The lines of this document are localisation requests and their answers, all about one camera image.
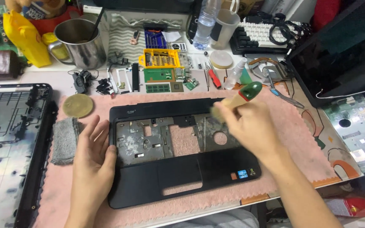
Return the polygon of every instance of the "person's right hand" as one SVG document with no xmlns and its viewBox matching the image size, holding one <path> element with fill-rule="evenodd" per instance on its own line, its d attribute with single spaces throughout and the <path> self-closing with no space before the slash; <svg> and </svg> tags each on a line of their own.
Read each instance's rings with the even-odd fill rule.
<svg viewBox="0 0 365 228">
<path fill-rule="evenodd" d="M 229 132 L 247 150 L 251 151 L 264 165 L 289 157 L 282 145 L 266 103 L 251 100 L 233 112 L 221 102 L 215 102 L 225 119 Z"/>
</svg>

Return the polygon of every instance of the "cardboard box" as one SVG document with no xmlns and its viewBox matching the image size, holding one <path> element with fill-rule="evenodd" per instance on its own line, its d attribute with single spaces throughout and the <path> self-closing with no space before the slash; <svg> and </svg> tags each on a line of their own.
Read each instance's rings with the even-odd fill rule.
<svg viewBox="0 0 365 228">
<path fill-rule="evenodd" d="M 231 0 L 225 0 L 222 2 L 221 8 L 230 9 L 231 4 Z M 256 11 L 259 11 L 263 4 L 264 0 L 240 0 L 239 11 L 237 12 L 237 14 L 241 18 L 246 17 L 253 7 L 256 8 Z"/>
</svg>

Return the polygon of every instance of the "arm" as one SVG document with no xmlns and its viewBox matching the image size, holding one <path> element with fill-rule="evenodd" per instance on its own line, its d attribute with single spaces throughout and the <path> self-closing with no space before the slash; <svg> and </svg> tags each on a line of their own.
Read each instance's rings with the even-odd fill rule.
<svg viewBox="0 0 365 228">
<path fill-rule="evenodd" d="M 65 228 L 92 228 L 114 182 L 116 147 L 109 147 L 109 121 L 98 122 L 95 116 L 78 136 Z"/>
<path fill-rule="evenodd" d="M 295 228 L 342 228 L 280 142 L 268 106 L 252 100 L 233 113 L 220 102 L 229 132 L 271 172 L 284 208 Z"/>
</svg>

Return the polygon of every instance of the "brush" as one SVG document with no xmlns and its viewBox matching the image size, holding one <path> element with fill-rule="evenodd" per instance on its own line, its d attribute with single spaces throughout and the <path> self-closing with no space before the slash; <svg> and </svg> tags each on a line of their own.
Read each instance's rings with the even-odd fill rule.
<svg viewBox="0 0 365 228">
<path fill-rule="evenodd" d="M 239 90 L 239 93 L 233 96 L 232 98 L 225 98 L 221 101 L 221 103 L 229 108 L 230 110 L 233 110 L 237 108 L 238 106 L 246 104 L 248 101 L 251 101 L 253 98 L 257 96 L 257 94 L 260 93 L 261 89 L 263 88 L 263 85 L 258 82 L 254 81 L 251 82 L 249 85 L 241 88 Z M 212 107 L 210 109 L 211 115 L 217 119 L 220 123 L 224 123 L 225 119 L 221 115 L 221 112 L 217 107 Z"/>
</svg>

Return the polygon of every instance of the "plastic bottle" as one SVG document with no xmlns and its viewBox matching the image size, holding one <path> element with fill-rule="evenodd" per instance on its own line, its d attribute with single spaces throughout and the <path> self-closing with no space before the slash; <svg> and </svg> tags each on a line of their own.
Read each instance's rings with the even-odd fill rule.
<svg viewBox="0 0 365 228">
<path fill-rule="evenodd" d="M 198 28 L 195 33 L 193 45 L 198 50 L 205 50 L 210 39 L 210 32 L 215 26 L 216 17 L 221 9 L 221 0 L 203 0 Z"/>
<path fill-rule="evenodd" d="M 231 90 L 235 86 L 237 80 L 239 80 L 240 76 L 242 76 L 243 69 L 245 68 L 245 65 L 247 63 L 246 58 L 242 58 L 240 60 L 240 63 L 238 63 L 233 72 L 228 76 L 225 83 L 223 84 L 223 87 L 226 90 Z"/>
</svg>

